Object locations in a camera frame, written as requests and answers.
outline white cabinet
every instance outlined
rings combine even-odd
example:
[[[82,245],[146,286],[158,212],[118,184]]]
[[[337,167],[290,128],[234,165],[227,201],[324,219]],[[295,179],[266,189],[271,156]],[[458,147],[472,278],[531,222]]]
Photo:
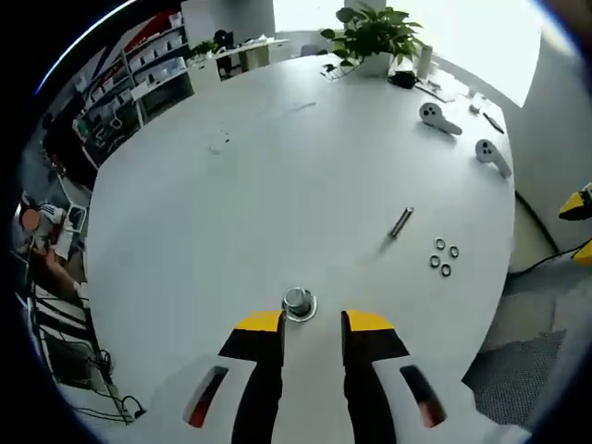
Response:
[[[292,58],[290,42],[271,43],[269,46],[269,63],[283,62]]]
[[[187,72],[189,73],[189,79],[194,93],[211,88],[221,81],[216,61],[213,58],[192,67],[187,67]]]

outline white table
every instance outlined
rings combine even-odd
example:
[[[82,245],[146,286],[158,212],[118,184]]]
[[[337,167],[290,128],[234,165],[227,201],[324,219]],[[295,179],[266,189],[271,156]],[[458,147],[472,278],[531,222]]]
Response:
[[[277,310],[294,285],[319,309],[286,331],[275,442],[352,441],[342,309],[386,317],[411,353],[458,380],[473,361],[514,209],[513,179],[477,162],[475,143],[495,141],[511,165],[508,138],[464,101],[442,106],[464,134],[438,132],[418,116],[436,99],[353,75],[328,81],[326,62],[271,65],[193,96],[101,166],[86,290],[121,393],[149,404],[168,375],[217,354],[243,317]],[[496,106],[488,113],[505,127]],[[405,206],[412,218],[381,249]],[[460,249],[455,261],[443,254],[449,278],[428,264],[438,236]]]

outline yellow object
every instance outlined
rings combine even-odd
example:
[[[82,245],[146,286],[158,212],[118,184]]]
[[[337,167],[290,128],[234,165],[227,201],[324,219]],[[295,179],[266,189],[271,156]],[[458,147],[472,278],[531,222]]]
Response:
[[[592,240],[573,255],[573,260],[579,265],[592,265]]]
[[[235,330],[278,331],[279,317],[283,310],[274,312],[252,312],[240,321]]]
[[[570,196],[559,212],[565,220],[585,220],[592,217],[592,183]]]
[[[350,318],[351,331],[394,330],[395,327],[378,314],[361,312],[360,310],[346,310]]]

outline floor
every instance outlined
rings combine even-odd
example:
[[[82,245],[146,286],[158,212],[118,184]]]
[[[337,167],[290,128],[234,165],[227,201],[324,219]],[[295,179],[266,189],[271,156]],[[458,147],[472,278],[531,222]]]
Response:
[[[516,200],[510,270],[525,269],[552,254],[553,249],[536,222]],[[535,339],[542,333],[550,332],[553,310],[551,298],[541,301],[534,292],[519,297],[502,297],[481,351],[497,349],[510,342]]]
[[[516,202],[510,270],[553,254],[526,209]],[[480,353],[463,382],[479,412],[530,430],[561,395],[592,338],[592,270],[570,255],[508,278]]]

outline white controller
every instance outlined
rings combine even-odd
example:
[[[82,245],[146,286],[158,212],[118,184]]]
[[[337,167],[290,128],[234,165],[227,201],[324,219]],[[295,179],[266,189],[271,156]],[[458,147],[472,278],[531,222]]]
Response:
[[[508,178],[512,175],[512,170],[503,158],[496,145],[487,139],[481,139],[475,145],[475,153],[477,154],[477,160],[482,164],[493,163],[498,167],[499,173],[504,177]]]
[[[430,102],[423,104],[419,108],[419,117],[430,127],[448,132],[449,134],[456,134],[457,136],[463,134],[463,129],[448,121],[442,114],[442,109],[436,104]]]

